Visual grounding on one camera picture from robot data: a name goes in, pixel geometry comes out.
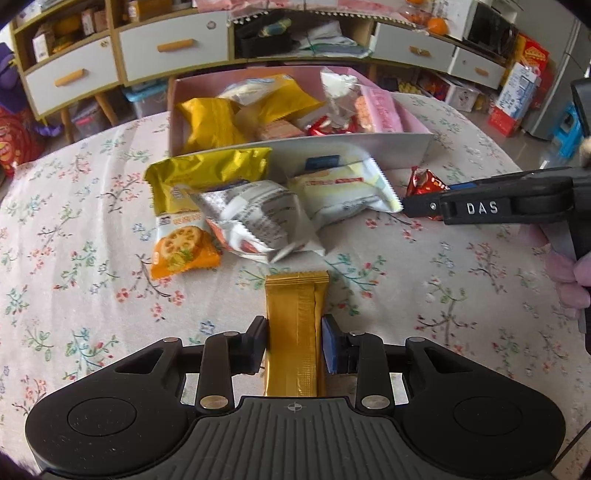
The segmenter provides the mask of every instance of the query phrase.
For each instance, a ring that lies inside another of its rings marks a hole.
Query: white drawer
[[[378,23],[373,57],[446,72],[455,46],[422,33]]]
[[[127,80],[133,82],[163,72],[226,61],[227,20],[227,12],[211,12],[122,31],[121,49]]]
[[[56,86],[56,81],[74,72],[80,72],[82,76],[67,85]],[[26,81],[39,115],[93,90],[117,83],[111,38],[97,40],[52,60],[28,74]]]
[[[450,75],[498,88],[505,68],[471,51],[458,48],[447,71]]]

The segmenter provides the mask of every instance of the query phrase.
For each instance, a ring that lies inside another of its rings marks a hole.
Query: floral bedsheet
[[[457,183],[517,170],[463,115],[398,99],[434,132],[426,164]],[[514,226],[445,226],[366,211],[320,232],[327,255],[272,266],[225,253],[217,270],[150,280],[155,226],[147,165],[167,156],[167,114],[108,130],[24,165],[0,206],[0,444],[33,463],[24,438],[48,393],[161,338],[199,344],[265,313],[264,278],[327,269],[326,310],[386,343],[423,335],[548,395],[567,440],[589,421],[591,358],[544,274],[544,250]],[[410,172],[388,172],[404,187]],[[195,382],[184,400],[194,395]],[[260,394],[260,377],[235,392]],[[556,470],[577,478],[587,435]]]

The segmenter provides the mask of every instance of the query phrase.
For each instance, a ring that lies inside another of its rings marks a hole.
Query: ribbed black grip
[[[199,420],[161,464],[127,480],[457,480],[419,458],[393,423],[342,398],[244,398]],[[529,480],[550,480],[539,472]],[[44,480],[58,476],[43,475]]]

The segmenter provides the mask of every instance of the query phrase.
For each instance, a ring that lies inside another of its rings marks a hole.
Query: snack package
[[[259,140],[277,140],[279,138],[303,137],[305,133],[294,127],[287,120],[276,120],[259,130]]]
[[[367,133],[404,132],[392,94],[386,90],[362,86],[355,108],[359,125]]]
[[[305,174],[287,185],[298,194],[317,230],[366,208],[402,211],[402,203],[373,158]]]
[[[326,395],[320,321],[329,281],[326,271],[267,277],[266,396]]]
[[[177,108],[191,124],[191,135],[185,145],[185,153],[231,147],[248,142],[234,125],[238,106],[231,100],[193,98],[179,103]]]
[[[264,126],[275,120],[290,120],[304,116],[322,105],[322,102],[302,90],[290,76],[279,74],[269,78],[278,83],[277,88],[240,110],[237,122],[241,122],[240,118],[245,117],[248,121],[255,119],[257,125]]]
[[[232,100],[242,106],[248,106],[285,85],[287,75],[274,75],[259,79],[246,79],[228,86],[218,98]]]
[[[324,68],[320,72],[324,94],[328,99],[331,124],[336,129],[346,129],[356,115],[355,100],[359,97],[359,80],[354,75],[341,75]]]
[[[231,252],[263,263],[296,251],[324,256],[297,195],[263,180],[199,196],[218,241]]]
[[[144,179],[152,187],[154,213],[199,210],[197,195],[258,181],[267,174],[270,148],[220,150],[173,157],[150,165]]]
[[[449,190],[449,187],[437,178],[431,170],[413,167],[413,173],[408,182],[407,197],[423,193],[442,192],[443,190]],[[433,216],[429,218],[431,220],[442,220],[443,217]]]
[[[166,213],[157,218],[157,240],[150,267],[153,280],[219,264],[220,254],[212,244],[202,212]]]
[[[320,117],[316,122],[306,127],[306,132],[311,137],[321,137],[322,135],[334,134],[355,134],[359,132],[357,117],[352,116],[344,126],[335,124],[328,115]]]

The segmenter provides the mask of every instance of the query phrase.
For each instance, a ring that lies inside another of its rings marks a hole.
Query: pink package
[[[402,120],[392,94],[381,88],[361,86],[361,96],[355,102],[358,120],[366,132],[402,133]]]

